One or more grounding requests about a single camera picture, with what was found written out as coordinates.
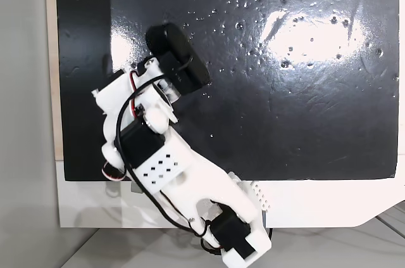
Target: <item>white 3d printed robot arm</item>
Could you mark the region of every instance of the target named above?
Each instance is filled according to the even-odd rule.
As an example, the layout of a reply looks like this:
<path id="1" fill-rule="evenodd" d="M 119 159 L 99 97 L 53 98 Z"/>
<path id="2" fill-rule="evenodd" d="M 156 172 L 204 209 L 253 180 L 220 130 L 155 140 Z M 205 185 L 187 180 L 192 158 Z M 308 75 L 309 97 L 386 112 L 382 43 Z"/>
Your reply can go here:
<path id="1" fill-rule="evenodd" d="M 262 221 L 268 201 L 258 184 L 226 174 L 194 152 L 170 126 L 170 121 L 177 122 L 170 103 L 207 84 L 209 75 L 176 26 L 150 30 L 147 43 L 157 58 L 140 64 L 137 72 L 121 70 L 107 86 L 93 92 L 106 114 L 102 152 L 121 177 L 104 175 L 120 180 L 128 171 L 149 198 L 159 200 L 162 208 L 174 209 L 191 232 L 220 250 L 229 268 L 248 267 L 271 248 Z M 198 212 L 201 201 L 216 212 L 211 220 Z"/>

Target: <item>wire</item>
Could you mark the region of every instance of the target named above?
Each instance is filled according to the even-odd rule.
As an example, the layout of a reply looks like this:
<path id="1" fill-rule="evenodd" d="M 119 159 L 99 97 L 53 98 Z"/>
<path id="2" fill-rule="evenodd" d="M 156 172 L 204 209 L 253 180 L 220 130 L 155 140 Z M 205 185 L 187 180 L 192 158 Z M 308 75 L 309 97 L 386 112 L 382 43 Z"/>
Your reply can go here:
<path id="1" fill-rule="evenodd" d="M 390 228 L 391 230 L 393 230 L 393 232 L 395 232 L 396 234 L 398 234 L 400 237 L 405 239 L 405 234 L 400 232 L 400 230 L 398 230 L 397 228 L 395 228 L 394 226 L 391 226 L 388 222 L 386 222 L 385 220 L 383 220 L 379 215 L 375 217 L 377 220 L 379 220 L 380 222 L 382 222 L 384 225 L 386 225 L 388 228 Z"/>
<path id="2" fill-rule="evenodd" d="M 192 58 L 189 59 L 189 61 L 181 66 L 180 68 L 178 68 L 177 70 L 173 70 L 174 72 L 179 72 L 181 70 L 184 70 L 185 68 L 187 68 L 190 64 L 190 62 L 192 61 Z M 144 185 L 141 183 L 141 181 L 137 178 L 137 176 L 135 175 L 134 171 L 132 170 L 132 167 L 130 166 L 124 152 L 123 152 L 123 148 L 122 148 L 122 144 L 121 144 L 121 123 L 122 123 L 122 118 L 123 115 L 125 113 L 125 110 L 127 109 L 127 106 L 129 104 L 129 102 L 132 99 L 135 99 L 136 96 L 138 96 L 140 94 L 140 92 L 142 92 L 145 88 L 147 88 L 148 86 L 150 86 L 152 83 L 164 79 L 166 78 L 167 75 L 163 74 L 160 76 L 157 76 L 155 78 L 152 78 L 151 80 L 145 82 L 143 85 L 141 85 L 140 87 L 138 87 L 129 97 L 128 99 L 124 102 L 123 106 L 121 107 L 121 110 L 118 114 L 118 119 L 116 122 L 116 147 L 118 152 L 121 154 L 121 158 L 124 162 L 124 167 L 125 170 L 128 171 L 128 173 L 131 175 L 132 179 L 136 182 L 136 184 L 138 185 L 138 187 L 140 187 L 140 189 L 145 193 L 145 195 L 150 199 L 150 201 L 155 205 L 155 207 L 159 210 L 159 212 L 161 213 L 161 215 L 163 215 L 163 217 L 170 222 L 173 226 L 178 227 L 179 229 L 182 229 L 184 231 L 190 232 L 190 233 L 194 233 L 194 230 L 192 230 L 189 227 L 183 226 L 181 224 L 179 224 L 178 222 L 176 222 L 175 220 L 173 220 L 164 210 L 164 208 L 160 205 L 160 203 L 157 201 L 157 199 L 155 199 L 155 197 L 144 187 Z"/>
<path id="3" fill-rule="evenodd" d="M 207 251 L 210 254 L 221 255 L 221 248 L 207 248 L 206 245 L 204 245 L 203 238 L 200 239 L 200 245 L 201 245 L 202 249 L 204 249 L 205 251 Z"/>
<path id="4" fill-rule="evenodd" d="M 135 81 L 134 81 L 134 73 L 135 73 L 134 70 L 132 70 L 129 73 L 129 79 L 131 81 L 131 86 L 132 86 L 133 92 L 135 92 L 137 90 L 137 88 L 135 86 Z M 132 111 L 132 116 L 134 116 L 134 118 L 137 118 L 136 112 L 135 112 L 135 99 L 131 100 L 131 111 Z"/>

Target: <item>white platform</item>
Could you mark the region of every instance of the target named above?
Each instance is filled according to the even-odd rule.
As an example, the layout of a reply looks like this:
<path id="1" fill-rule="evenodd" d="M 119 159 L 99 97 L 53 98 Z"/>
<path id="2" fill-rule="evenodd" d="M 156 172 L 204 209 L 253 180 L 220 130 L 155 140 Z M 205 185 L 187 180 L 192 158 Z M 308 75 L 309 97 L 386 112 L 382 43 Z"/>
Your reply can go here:
<path id="1" fill-rule="evenodd" d="M 405 4 L 400 4 L 401 19 Z M 400 21 L 400 34 L 405 24 Z M 400 43 L 400 69 L 405 42 Z M 395 178 L 370 181 L 266 181 L 267 227 L 354 227 L 405 200 L 405 79 L 399 81 L 399 142 Z M 68 182 L 56 162 L 61 227 L 171 227 L 129 182 Z"/>

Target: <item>white plastic housing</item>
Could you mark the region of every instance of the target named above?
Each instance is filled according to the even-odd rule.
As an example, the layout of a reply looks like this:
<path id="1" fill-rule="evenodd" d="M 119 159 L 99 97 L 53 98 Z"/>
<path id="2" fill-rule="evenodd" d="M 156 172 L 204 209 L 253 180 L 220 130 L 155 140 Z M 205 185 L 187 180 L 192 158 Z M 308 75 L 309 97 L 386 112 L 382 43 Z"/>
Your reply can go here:
<path id="1" fill-rule="evenodd" d="M 166 131 L 165 138 L 165 145 L 134 170 L 151 194 L 159 192 L 174 179 L 181 181 L 181 173 L 194 163 L 190 146 L 172 127 Z"/>

